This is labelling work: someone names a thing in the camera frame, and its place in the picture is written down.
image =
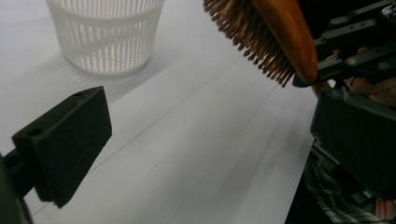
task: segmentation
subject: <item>brush bristles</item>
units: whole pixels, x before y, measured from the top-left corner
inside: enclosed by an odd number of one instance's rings
[[[204,9],[244,56],[285,87],[294,75],[288,58],[249,0],[204,0]]]

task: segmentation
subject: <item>screw hole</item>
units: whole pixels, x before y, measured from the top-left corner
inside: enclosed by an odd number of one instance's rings
[[[43,131],[40,129],[33,129],[32,131],[30,131],[29,133],[27,133],[28,136],[34,137],[37,136],[39,134],[41,134]]]

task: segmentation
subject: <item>white mesh basket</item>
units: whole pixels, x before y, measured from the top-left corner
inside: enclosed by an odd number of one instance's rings
[[[164,0],[47,0],[59,43],[77,67],[119,75],[151,55]]]

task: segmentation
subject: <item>orange wooden brush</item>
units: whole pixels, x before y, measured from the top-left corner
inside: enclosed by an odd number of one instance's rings
[[[205,11],[244,56],[285,87],[317,78],[314,40],[296,0],[204,0]]]

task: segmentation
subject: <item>white table surface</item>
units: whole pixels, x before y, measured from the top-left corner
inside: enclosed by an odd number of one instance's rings
[[[166,0],[148,66],[77,69],[45,1],[0,2],[0,151],[77,91],[104,86],[113,136],[70,203],[32,190],[39,223],[283,223],[312,143],[316,97],[282,89],[217,31],[201,0]]]

